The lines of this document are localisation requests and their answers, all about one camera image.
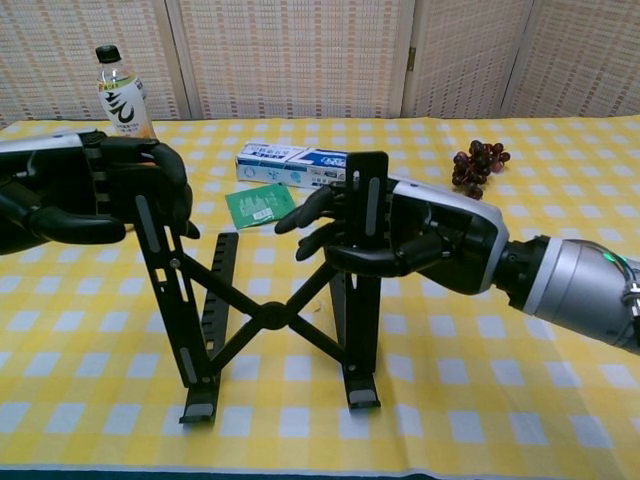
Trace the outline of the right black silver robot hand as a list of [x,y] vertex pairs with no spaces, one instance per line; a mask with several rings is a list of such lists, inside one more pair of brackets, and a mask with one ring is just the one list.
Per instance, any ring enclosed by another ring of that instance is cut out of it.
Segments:
[[347,241],[346,186],[317,189],[275,225],[277,234],[331,221],[299,241],[296,259],[322,249],[333,268],[369,277],[418,273],[456,293],[477,295],[492,284],[509,233],[498,208],[397,176],[387,180],[389,234],[380,248]]

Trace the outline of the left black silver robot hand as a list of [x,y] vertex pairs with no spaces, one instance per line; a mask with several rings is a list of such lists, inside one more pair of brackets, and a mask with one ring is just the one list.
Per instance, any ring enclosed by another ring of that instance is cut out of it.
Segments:
[[184,162],[157,139],[89,130],[4,141],[1,252],[118,243],[134,222],[138,195],[180,235],[199,238]]

